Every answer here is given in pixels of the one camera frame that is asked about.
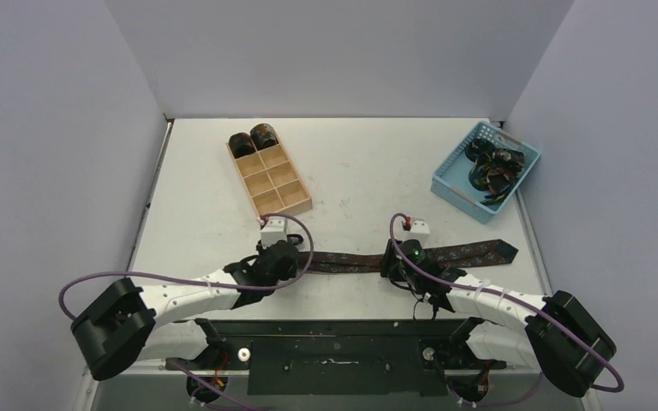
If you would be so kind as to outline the wooden compartment tray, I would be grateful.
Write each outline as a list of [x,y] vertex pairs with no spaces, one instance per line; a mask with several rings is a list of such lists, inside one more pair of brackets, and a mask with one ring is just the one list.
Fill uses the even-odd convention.
[[239,158],[226,147],[257,217],[269,213],[297,217],[313,209],[312,196],[281,141]]

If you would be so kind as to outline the aluminium frame rail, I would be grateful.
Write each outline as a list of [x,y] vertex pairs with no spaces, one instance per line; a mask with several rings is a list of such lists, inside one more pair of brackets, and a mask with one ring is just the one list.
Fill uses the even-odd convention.
[[510,265],[485,269],[484,276],[493,284],[518,292],[552,294],[521,187],[516,189],[504,208],[485,225],[485,229],[492,239],[504,240],[517,248],[518,254]]

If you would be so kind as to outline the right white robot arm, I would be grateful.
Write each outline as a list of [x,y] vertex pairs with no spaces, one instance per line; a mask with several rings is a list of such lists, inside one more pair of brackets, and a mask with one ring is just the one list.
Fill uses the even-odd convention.
[[389,240],[380,273],[408,285],[434,310],[467,315],[449,338],[459,366],[487,360],[526,367],[574,397],[598,389],[596,380],[617,348],[576,297],[517,292],[468,272],[508,265],[516,254],[502,240],[431,248],[417,239]]

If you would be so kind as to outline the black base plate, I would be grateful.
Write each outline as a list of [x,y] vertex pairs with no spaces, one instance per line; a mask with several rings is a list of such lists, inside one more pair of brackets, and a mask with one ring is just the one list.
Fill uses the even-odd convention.
[[480,360],[465,345],[472,320],[215,320],[198,322],[207,341],[168,367],[201,377],[243,375],[263,395],[443,396],[446,380],[477,383],[505,362]]

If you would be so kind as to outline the blue plastic basket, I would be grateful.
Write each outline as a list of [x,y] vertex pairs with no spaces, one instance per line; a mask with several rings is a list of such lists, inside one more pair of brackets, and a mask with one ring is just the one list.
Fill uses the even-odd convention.
[[[525,156],[525,167],[519,182],[506,199],[500,203],[483,205],[481,201],[484,200],[484,195],[487,192],[474,189],[469,182],[468,174],[473,162],[466,158],[464,149],[474,138],[489,140],[498,147],[520,151]],[[460,143],[456,145],[453,151],[436,168],[432,176],[430,190],[476,221],[488,223],[504,208],[508,199],[512,197],[513,193],[540,157],[541,152],[535,147],[514,139],[506,131],[489,122],[480,121],[461,139]]]

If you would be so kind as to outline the colourful ties pile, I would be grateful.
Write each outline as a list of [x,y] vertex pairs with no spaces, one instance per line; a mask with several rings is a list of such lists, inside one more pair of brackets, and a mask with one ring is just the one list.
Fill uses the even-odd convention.
[[466,158],[473,162],[468,179],[471,186],[482,192],[485,206],[502,202],[519,182],[525,167],[522,152],[501,148],[489,140],[474,138],[464,149]]

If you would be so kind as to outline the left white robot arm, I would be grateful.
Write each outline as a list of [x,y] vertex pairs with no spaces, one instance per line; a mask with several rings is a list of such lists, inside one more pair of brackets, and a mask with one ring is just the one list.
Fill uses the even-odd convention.
[[222,347],[208,336],[202,314],[255,304],[298,272],[298,249],[279,241],[194,280],[138,286],[120,277],[73,319],[70,329],[97,381],[142,360],[177,358],[207,369],[219,362]]

